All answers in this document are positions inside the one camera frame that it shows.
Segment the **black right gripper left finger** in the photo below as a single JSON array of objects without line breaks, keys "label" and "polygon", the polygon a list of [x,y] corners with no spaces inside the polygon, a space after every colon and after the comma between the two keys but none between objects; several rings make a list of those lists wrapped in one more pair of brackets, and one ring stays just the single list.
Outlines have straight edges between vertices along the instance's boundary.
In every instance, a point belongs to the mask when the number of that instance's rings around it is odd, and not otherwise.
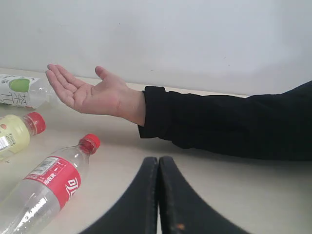
[{"label": "black right gripper left finger", "polygon": [[144,158],[119,200],[83,234],[155,234],[158,217],[158,160]]}]

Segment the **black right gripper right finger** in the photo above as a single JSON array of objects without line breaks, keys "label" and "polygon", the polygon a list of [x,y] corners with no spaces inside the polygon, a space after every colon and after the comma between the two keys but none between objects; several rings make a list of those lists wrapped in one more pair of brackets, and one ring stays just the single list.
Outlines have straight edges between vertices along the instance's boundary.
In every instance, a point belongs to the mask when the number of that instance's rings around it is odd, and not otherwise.
[{"label": "black right gripper right finger", "polygon": [[159,208],[164,234],[246,234],[191,187],[173,158],[159,159]]}]

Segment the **forearm in black sleeve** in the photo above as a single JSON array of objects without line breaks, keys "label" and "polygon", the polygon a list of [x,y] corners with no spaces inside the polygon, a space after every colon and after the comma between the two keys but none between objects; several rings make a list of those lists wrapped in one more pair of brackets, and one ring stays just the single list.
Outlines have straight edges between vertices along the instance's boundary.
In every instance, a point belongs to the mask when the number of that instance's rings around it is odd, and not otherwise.
[{"label": "forearm in black sleeve", "polygon": [[262,160],[312,158],[312,84],[274,95],[199,96],[147,86],[141,138]]}]

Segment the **person's open bare hand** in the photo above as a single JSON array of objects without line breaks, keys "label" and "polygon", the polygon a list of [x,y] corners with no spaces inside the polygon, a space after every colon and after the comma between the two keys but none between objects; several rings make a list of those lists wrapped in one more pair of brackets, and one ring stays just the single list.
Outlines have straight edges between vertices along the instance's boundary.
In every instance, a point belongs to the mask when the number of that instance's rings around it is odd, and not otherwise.
[{"label": "person's open bare hand", "polygon": [[74,77],[60,65],[49,64],[46,76],[61,102],[75,111],[120,117],[144,126],[146,104],[143,92],[129,88],[124,80],[101,66],[95,68],[95,73],[101,78],[97,85]]}]

